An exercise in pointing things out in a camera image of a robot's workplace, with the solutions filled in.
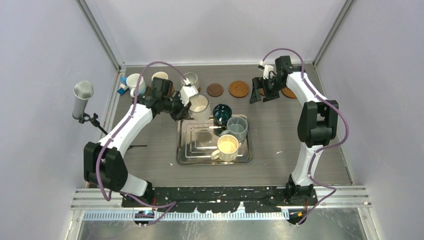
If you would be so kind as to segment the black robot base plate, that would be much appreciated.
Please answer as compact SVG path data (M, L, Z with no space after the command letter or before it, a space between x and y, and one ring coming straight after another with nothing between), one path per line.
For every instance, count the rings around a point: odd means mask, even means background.
M147 190L137 200L122 194L122 207L141 207L140 201L153 205L160 213L169 209L171 213L212 212L234 213L243 207L246 213L273 213L280 207L295 207L302 211L317 203L316 193L310 197L289 197L281 186L221 186L221 187L155 187Z

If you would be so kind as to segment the dark walnut wooden coaster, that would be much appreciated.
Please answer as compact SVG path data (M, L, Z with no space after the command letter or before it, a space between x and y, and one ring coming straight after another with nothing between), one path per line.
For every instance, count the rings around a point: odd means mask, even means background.
M206 88L206 92L210 97L219 97L224 93L224 88L219 83L212 83Z

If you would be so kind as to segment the white mug brown base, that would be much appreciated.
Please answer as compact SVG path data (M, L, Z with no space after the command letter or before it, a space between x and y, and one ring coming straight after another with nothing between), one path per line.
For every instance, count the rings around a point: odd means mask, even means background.
M212 114L208 98L202 94L198 94L190 98L190 103L190 117L197 122L207 122Z

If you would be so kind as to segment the grey ribbed mug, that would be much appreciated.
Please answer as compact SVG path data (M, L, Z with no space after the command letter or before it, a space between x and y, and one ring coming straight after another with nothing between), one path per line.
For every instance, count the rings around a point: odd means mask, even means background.
M183 86L194 86L196 89L200 86L198 76L193 72L187 72L181 77L181 84Z

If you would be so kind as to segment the white grey mug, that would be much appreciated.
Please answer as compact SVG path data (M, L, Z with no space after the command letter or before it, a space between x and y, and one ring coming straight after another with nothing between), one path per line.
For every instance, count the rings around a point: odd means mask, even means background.
M129 75L126 78L126 85L130 89L130 96L132 98L134 98L135 95L136 95L136 88L138 88L137 95L143 95L146 92L147 85L144 81L144 78L141 77L141 79L139 81L139 77L140 77L139 73L134 73L134 74Z

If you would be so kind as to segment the dark green mug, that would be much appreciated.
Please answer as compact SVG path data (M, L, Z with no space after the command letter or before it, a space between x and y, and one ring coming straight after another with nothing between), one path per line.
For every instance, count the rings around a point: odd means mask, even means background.
M232 114L233 111L228 105L220 103L213 108L213 122L217 126L226 126Z

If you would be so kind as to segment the silver metal tray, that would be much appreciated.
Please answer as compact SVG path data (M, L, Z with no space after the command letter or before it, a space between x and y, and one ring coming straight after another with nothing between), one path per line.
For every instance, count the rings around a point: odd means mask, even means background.
M223 128L214 123L211 115L208 121L198 122L193 118L177 122L176 161L181 166L243 165L252 160L250 137L239 143L237 158L223 161L211 159L217 150L217 141Z

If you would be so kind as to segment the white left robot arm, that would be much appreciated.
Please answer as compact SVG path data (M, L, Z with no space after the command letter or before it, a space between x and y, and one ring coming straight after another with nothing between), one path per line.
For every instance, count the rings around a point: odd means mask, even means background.
M123 192L134 196L141 207L153 202L152 184L130 174L124 163L124 155L140 131L156 115L168 113L175 121L187 119L190 99L199 91L194 85L184 85L170 95L173 82L154 77L146 96L136 97L118 125L99 142L88 142L83 149L84 179L100 188Z

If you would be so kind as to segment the cream mug green handle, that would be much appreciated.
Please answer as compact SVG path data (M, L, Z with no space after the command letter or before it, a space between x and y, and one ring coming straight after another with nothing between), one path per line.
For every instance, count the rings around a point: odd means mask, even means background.
M168 79L169 79L169 76L168 76L168 74L167 74L166 72L164 72L164 71L158 71L158 72L155 72L155 73L152 75L151 80L153 81L155 78L168 80Z

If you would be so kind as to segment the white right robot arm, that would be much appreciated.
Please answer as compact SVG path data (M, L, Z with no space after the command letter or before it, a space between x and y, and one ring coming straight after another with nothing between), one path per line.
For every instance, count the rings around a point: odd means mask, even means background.
M275 65L259 62L262 76L252 79L250 104L278 99L284 88L291 90L301 104L297 125L301 149L295 169L282 192L283 201L299 205L313 195L314 176L321 156L319 149L329 145L336 137L338 126L338 102L328 100L309 80L304 67L294 66L289 56L280 56Z

